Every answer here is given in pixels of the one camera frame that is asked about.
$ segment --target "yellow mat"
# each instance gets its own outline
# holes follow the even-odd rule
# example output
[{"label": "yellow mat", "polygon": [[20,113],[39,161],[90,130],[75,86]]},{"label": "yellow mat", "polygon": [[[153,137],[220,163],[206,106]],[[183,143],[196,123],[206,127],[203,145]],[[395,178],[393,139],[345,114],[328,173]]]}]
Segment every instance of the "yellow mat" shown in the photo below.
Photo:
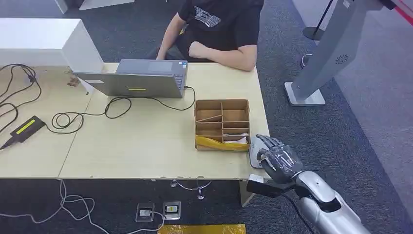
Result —
[{"label": "yellow mat", "polygon": [[245,234],[245,224],[182,226],[165,225],[158,234]]}]

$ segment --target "white cable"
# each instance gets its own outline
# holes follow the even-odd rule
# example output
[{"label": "white cable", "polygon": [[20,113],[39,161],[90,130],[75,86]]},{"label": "white cable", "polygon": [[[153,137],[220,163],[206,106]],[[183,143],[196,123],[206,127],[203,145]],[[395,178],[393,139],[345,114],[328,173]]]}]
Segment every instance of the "white cable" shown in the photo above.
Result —
[{"label": "white cable", "polygon": [[211,181],[210,181],[208,184],[206,184],[206,185],[198,186],[198,187],[196,187],[196,188],[187,188],[187,187],[185,187],[184,185],[182,185],[181,183],[179,183],[176,179],[174,179],[174,181],[176,182],[177,185],[179,185],[179,187],[181,187],[181,188],[183,188],[183,189],[186,189],[186,190],[204,189],[204,188],[208,187],[208,186],[212,183],[212,180],[211,180]]},{"label": "white cable", "polygon": [[[42,221],[36,221],[35,218],[33,217],[33,215],[31,215],[31,214],[19,214],[19,215],[0,214],[0,216],[9,217],[9,218],[18,218],[18,217],[26,217],[26,216],[28,216],[28,217],[30,217],[30,218],[32,219],[32,221],[33,221],[34,223],[40,224],[40,223],[44,223],[44,222],[50,220],[50,219],[53,218],[60,210],[63,209],[63,210],[65,210],[67,213],[69,213],[70,216],[71,216],[74,220],[80,221],[80,220],[83,220],[83,219],[85,219],[85,218],[87,217],[87,218],[89,219],[89,223],[90,223],[90,224],[92,224],[93,226],[99,228],[99,229],[102,230],[105,234],[110,234],[110,233],[109,233],[108,231],[106,231],[104,228],[102,228],[102,227],[100,227],[99,225],[97,225],[97,224],[95,224],[95,223],[92,222],[91,213],[92,213],[92,211],[93,211],[93,209],[94,209],[94,205],[95,205],[95,202],[94,202],[94,199],[93,199],[93,198],[84,198],[84,197],[79,196],[79,195],[67,195],[66,184],[64,183],[63,180],[60,180],[60,189],[59,189],[59,190],[60,190],[60,198],[61,198],[59,209],[58,209],[56,212],[54,212],[51,216],[49,216],[48,218],[46,218],[46,219],[44,219],[44,220],[42,220]],[[86,203],[87,200],[92,201],[92,208],[91,208],[90,210],[89,210],[88,204]],[[76,218],[76,216],[75,216],[71,211],[69,211],[66,207],[64,207],[64,204],[65,204],[65,203],[73,203],[73,202],[78,202],[78,201],[82,201],[82,202],[83,202],[83,204],[85,205],[85,208],[86,208],[86,212],[87,212],[82,218]],[[139,229],[139,230],[130,232],[130,233],[126,233],[126,234],[134,234],[134,233],[137,233],[137,232],[140,232],[140,231],[156,232],[156,231],[160,230],[160,229],[164,226],[165,216],[164,216],[163,214],[161,214],[161,213],[156,212],[156,211],[151,211],[150,213],[151,213],[151,214],[157,214],[157,215],[160,215],[160,216],[162,217],[162,224],[161,224],[161,226],[159,226],[159,228],[157,228],[157,229],[145,229],[145,228],[142,228],[142,229]]]}]

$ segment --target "laptop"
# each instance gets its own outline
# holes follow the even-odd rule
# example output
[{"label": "laptop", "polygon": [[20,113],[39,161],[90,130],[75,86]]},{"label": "laptop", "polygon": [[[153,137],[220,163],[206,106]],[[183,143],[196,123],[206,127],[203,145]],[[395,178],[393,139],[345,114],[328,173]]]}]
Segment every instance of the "laptop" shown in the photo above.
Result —
[{"label": "laptop", "polygon": [[116,73],[74,73],[108,96],[182,98],[188,62],[122,59]]}]

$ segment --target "black t-shirt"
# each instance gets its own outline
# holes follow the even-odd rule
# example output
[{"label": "black t-shirt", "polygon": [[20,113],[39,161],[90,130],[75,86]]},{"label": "black t-shirt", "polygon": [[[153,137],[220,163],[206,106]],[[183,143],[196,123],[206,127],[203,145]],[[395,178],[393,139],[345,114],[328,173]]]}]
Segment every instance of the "black t-shirt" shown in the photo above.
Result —
[{"label": "black t-shirt", "polygon": [[189,46],[198,41],[206,47],[229,51],[256,45],[264,0],[185,0],[179,17],[188,24],[177,46],[188,61]]}]

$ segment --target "cardboard organizer box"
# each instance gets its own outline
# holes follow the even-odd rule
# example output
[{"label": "cardboard organizer box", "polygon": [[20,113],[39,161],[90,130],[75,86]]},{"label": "cardboard organizer box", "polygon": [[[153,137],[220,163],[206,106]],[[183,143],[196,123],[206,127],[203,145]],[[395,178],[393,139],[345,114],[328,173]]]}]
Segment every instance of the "cardboard organizer box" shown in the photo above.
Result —
[{"label": "cardboard organizer box", "polygon": [[248,100],[197,100],[194,115],[196,149],[249,150]]}]

